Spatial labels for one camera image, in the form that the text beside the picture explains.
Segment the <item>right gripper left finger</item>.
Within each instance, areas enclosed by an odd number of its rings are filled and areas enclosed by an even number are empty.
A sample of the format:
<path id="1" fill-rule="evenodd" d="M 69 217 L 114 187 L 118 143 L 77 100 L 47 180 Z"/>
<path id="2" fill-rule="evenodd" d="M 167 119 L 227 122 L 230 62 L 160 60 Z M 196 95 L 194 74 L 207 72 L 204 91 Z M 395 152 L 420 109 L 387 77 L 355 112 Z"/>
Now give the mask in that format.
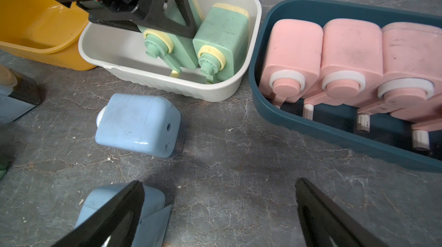
<path id="1" fill-rule="evenodd" d="M 83 224 L 54 243 L 55 247 L 130 247 L 135 238 L 145 192 L 132 181 Z"/>

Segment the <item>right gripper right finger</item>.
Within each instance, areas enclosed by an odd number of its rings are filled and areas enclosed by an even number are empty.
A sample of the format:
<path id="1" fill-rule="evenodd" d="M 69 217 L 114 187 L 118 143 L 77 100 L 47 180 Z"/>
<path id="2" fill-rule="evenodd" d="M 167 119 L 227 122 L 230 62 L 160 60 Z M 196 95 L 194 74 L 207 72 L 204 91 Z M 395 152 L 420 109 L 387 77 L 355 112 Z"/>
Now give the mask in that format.
<path id="1" fill-rule="evenodd" d="M 308 247 L 385 247 L 306 178 L 296 181 L 298 216 Z"/>

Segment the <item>green sharpener bottom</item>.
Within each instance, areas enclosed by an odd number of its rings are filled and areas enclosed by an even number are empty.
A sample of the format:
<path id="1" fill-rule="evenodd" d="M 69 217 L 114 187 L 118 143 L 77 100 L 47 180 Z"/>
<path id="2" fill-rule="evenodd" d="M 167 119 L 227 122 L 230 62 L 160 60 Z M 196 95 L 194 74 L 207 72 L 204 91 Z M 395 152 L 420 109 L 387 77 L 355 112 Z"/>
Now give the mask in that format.
<path id="1" fill-rule="evenodd" d="M 198 0 L 188 0 L 188 2 L 197 29 L 199 29 L 204 19 L 199 2 Z M 185 25 L 185 20 L 175 0 L 168 1 L 167 5 L 166 17 Z M 143 34 L 146 54 L 153 59 L 161 58 L 172 70 L 171 77 L 179 77 L 182 68 L 196 69 L 199 66 L 192 43 L 193 38 L 186 38 L 139 25 L 138 29 Z"/>

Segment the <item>green sharpener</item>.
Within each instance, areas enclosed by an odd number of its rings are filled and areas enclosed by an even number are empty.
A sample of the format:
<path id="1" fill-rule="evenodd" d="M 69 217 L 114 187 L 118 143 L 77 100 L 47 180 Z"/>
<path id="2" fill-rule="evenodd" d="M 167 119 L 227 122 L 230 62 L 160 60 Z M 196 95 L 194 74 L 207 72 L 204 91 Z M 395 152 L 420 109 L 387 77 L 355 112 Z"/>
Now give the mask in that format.
<path id="1" fill-rule="evenodd" d="M 198 0 L 188 0 L 188 2 L 197 29 L 199 29 L 204 19 L 199 2 Z M 185 25 L 185 20 L 175 0 L 168 1 L 167 5 L 166 17 Z M 138 29 L 143 34 L 146 54 L 153 59 L 161 58 L 172 70 L 171 77 L 179 77 L 182 68 L 196 69 L 199 66 L 192 43 L 193 38 L 186 38 L 139 25 Z"/>
<path id="2" fill-rule="evenodd" d="M 249 13 L 215 3 L 193 38 L 200 72 L 210 84 L 232 78 L 242 67 L 249 41 Z"/>

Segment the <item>white storage box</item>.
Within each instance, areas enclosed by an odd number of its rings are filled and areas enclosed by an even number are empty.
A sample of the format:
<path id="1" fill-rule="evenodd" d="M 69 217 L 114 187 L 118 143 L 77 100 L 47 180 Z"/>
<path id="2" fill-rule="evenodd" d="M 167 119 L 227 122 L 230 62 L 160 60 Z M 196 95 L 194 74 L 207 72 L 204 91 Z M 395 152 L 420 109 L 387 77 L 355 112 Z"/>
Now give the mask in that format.
<path id="1" fill-rule="evenodd" d="M 183 69 L 178 78 L 160 59 L 149 57 L 140 32 L 89 23 L 79 38 L 78 49 L 87 62 L 106 69 L 125 81 L 181 94 L 207 102 L 221 102 L 234 95 L 249 69 L 260 27 L 262 6 L 259 0 L 197 0 L 206 14 L 215 3 L 227 3 L 250 14 L 247 54 L 240 70 L 224 82 L 208 84 L 196 69 Z"/>

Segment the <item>teal storage box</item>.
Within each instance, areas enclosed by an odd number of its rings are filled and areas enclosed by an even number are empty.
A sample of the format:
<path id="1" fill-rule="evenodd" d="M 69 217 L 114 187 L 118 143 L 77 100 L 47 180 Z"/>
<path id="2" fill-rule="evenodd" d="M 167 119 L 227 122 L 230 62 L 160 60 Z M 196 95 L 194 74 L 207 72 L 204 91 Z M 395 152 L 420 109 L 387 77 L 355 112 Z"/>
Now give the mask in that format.
<path id="1" fill-rule="evenodd" d="M 259 91 L 270 32 L 281 19 L 300 19 L 324 26 L 336 18 L 360 19 L 383 27 L 393 22 L 413 22 L 441 27 L 442 17 L 414 11 L 389 9 L 335 0 L 284 0 L 267 14 L 259 31 L 251 63 L 249 84 L 258 113 L 268 122 L 286 127 L 345 149 L 378 158 L 413 171 L 442 171 L 442 134 L 431 132 L 429 152 L 412 149 L 411 124 L 389 115 L 375 115 L 370 133 L 356 132 L 356 109 L 351 106 L 321 104 L 313 120 L 302 117 L 303 101 L 276 108 Z"/>

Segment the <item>yellow storage box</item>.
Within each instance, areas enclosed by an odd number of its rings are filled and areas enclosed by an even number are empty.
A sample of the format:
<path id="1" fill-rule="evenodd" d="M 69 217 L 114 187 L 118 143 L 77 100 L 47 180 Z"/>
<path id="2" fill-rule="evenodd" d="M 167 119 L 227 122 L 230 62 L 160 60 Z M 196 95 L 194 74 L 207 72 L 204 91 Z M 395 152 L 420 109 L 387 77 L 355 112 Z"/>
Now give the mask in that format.
<path id="1" fill-rule="evenodd" d="M 79 53 L 88 15 L 55 0 L 1 0 L 1 50 L 17 57 L 88 71 L 95 66 Z"/>

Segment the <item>pink sharpener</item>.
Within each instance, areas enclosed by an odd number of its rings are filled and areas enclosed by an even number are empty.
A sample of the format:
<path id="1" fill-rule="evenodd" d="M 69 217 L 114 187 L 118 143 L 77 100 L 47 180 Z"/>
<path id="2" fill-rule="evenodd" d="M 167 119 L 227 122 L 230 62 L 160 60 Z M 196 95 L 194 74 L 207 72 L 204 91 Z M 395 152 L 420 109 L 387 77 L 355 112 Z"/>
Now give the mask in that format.
<path id="1" fill-rule="evenodd" d="M 429 133 L 442 129 L 442 116 L 416 120 L 411 128 L 413 149 L 420 151 L 430 150 Z"/>
<path id="2" fill-rule="evenodd" d="M 319 104 L 340 106 L 383 77 L 382 30 L 357 19 L 333 19 L 323 27 L 320 77 L 302 96 L 303 117 Z"/>
<path id="3" fill-rule="evenodd" d="M 322 44 L 323 28 L 316 23 L 281 19 L 274 24 L 259 90 L 275 107 L 297 102 L 318 80 Z"/>
<path id="4" fill-rule="evenodd" d="M 383 77 L 353 102 L 357 130 L 370 131 L 370 117 L 424 104 L 442 91 L 442 30 L 410 22 L 382 28 Z"/>

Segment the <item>pink sharpener bottom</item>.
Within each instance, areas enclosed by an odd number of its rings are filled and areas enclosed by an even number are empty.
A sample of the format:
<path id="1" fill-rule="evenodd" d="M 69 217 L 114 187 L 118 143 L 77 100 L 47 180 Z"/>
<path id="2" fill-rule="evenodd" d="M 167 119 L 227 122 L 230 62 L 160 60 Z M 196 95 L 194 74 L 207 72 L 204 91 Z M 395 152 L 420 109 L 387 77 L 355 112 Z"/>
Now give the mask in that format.
<path id="1" fill-rule="evenodd" d="M 302 96 L 303 117 L 319 104 L 340 106 L 383 77 L 382 30 L 357 19 L 333 19 L 323 27 L 320 77 Z"/>

